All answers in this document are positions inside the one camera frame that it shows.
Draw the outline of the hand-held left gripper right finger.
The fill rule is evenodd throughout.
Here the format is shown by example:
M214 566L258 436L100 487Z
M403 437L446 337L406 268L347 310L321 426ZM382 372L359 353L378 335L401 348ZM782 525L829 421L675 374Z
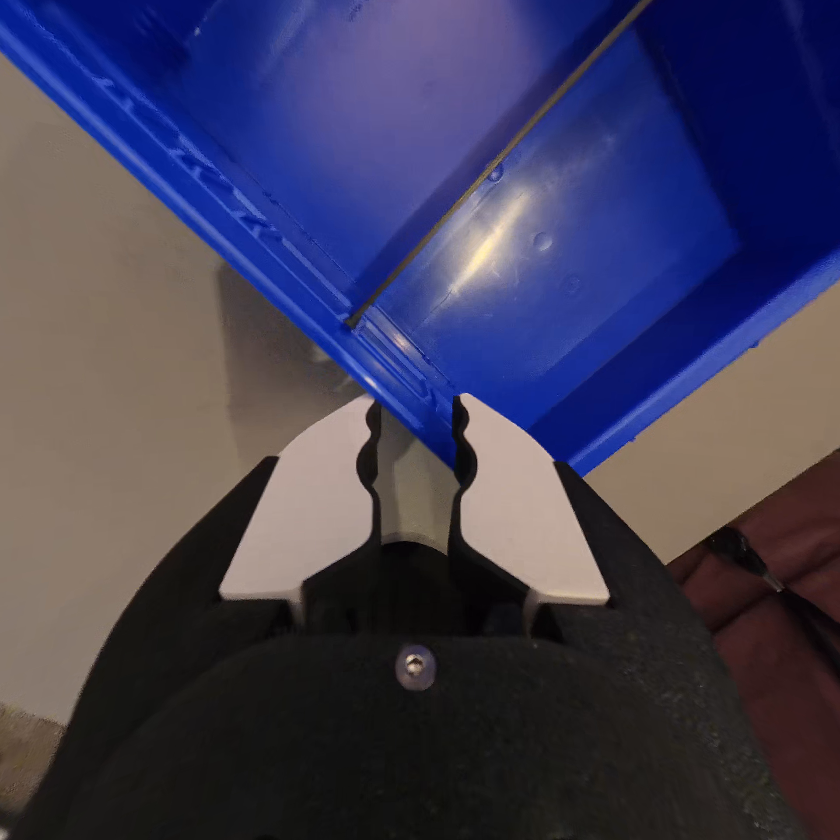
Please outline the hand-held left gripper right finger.
M453 406L448 534L471 633L529 634L544 608L608 606L611 594L549 453L477 397Z

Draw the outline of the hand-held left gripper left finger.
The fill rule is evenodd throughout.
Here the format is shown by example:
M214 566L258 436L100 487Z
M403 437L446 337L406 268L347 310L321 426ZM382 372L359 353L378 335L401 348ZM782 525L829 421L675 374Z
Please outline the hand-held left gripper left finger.
M359 396L311 425L279 454L218 593L226 602L283 601L305 621L305 583L362 548L375 502L360 477L379 406Z

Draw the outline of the small blue plastic bin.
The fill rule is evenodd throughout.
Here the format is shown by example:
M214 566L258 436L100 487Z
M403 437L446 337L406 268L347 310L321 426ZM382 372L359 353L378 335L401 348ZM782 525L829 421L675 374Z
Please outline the small blue plastic bin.
M2 52L442 459L585 474L838 280L838 2L2 2Z

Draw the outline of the thin bin divider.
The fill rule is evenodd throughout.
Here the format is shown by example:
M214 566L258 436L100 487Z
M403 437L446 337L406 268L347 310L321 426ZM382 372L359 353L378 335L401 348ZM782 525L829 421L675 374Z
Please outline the thin bin divider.
M412 261L424 250L424 248L433 240L438 232L446 225L450 218L456 215L457 211L467 203L467 201L475 194L476 190L482 184L490 179L490 176L499 166L504 165L508 156L516 147L522 142L531 131L547 116L547 114L560 102L560 100L583 78L583 76L591 69L594 64L609 50L618 38L623 35L636 21L647 11L652 4L652 1L639 1L630 6L625 15L617 19L614 26L612 26L600 38L592 49L585 51L581 62L568 73L564 74L561 84L551 91L549 96L540 102L538 108L535 108L528 115L528 120L522 122L518 126L518 130L512 134L502 148L499 148L498 153L487 161L480 173L469 186L458 196L458 198L450 205L447 211L435 222L435 224L426 231L425 235L418 239L414 247L408 251L401 261L392 269L392 271L383 279L382 283L361 303L354 309L345 320L344 325L347 329L356 330L368 310L378 302L382 295L395 283L396 279L404 272L404 270L411 265Z

